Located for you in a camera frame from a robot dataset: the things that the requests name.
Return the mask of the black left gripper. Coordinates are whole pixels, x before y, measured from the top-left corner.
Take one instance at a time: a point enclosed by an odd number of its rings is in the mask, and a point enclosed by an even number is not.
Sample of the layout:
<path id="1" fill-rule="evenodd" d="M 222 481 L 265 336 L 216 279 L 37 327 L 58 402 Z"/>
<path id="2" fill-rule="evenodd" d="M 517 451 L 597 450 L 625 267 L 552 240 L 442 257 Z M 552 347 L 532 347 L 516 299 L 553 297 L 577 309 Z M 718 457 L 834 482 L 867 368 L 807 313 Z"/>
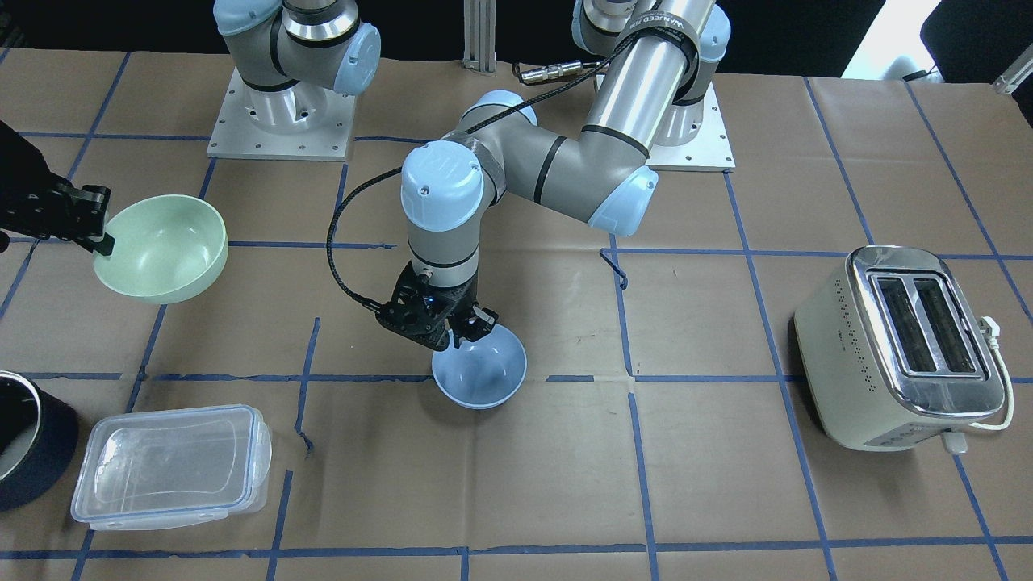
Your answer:
<path id="1" fill-rule="evenodd" d="M 392 290 L 392 300 L 380 306 L 376 320 L 392 333 L 418 345 L 446 351 L 462 340 L 479 341 L 491 334 L 497 312 L 476 304 L 477 276 L 453 287 L 436 287 L 406 265 Z"/>

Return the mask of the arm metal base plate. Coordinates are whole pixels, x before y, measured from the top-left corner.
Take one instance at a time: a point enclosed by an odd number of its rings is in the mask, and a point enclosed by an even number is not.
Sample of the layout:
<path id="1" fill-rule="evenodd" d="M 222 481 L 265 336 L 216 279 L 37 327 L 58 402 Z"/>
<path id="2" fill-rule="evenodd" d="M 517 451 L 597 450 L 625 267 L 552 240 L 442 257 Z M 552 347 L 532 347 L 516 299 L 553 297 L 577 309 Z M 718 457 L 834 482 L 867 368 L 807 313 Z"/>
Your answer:
<path id="1" fill-rule="evenodd" d="M 232 71 L 207 155 L 236 161 L 347 161 L 358 97 L 309 82 L 258 91 Z"/>
<path id="2" fill-rule="evenodd" d="M 668 109 L 646 164 L 653 170 L 690 172 L 735 169 L 733 147 L 713 84 L 708 85 L 699 102 Z"/>

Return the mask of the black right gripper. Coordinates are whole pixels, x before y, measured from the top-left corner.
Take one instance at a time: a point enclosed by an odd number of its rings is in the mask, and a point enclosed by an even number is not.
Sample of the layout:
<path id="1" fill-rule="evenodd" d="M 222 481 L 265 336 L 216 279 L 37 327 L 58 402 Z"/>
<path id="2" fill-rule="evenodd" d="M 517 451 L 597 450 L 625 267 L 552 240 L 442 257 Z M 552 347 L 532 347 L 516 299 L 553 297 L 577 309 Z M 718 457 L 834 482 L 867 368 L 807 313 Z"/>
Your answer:
<path id="1" fill-rule="evenodd" d="M 89 253 L 109 257 L 115 238 L 106 233 L 111 189 L 82 188 L 49 167 L 40 151 L 1 123 L 1 242 L 8 232 L 46 240 L 85 243 Z"/>

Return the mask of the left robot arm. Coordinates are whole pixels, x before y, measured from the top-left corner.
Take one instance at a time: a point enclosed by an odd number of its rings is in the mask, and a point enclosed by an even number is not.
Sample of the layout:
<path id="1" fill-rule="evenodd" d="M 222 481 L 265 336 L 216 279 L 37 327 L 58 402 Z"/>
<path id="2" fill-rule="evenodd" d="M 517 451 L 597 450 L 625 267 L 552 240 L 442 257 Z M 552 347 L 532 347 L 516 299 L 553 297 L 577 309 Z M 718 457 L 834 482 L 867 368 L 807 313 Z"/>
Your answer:
<path id="1" fill-rule="evenodd" d="M 387 330 L 436 351 L 493 330 L 476 298 L 480 225 L 507 192 L 615 236 L 638 230 L 659 180 L 650 151 L 667 132 L 686 139 L 675 111 L 701 101 L 730 20 L 713 1 L 580 1 L 572 34 L 606 67 L 578 137 L 496 90 L 397 170 L 411 257 L 390 300 L 365 301 Z"/>

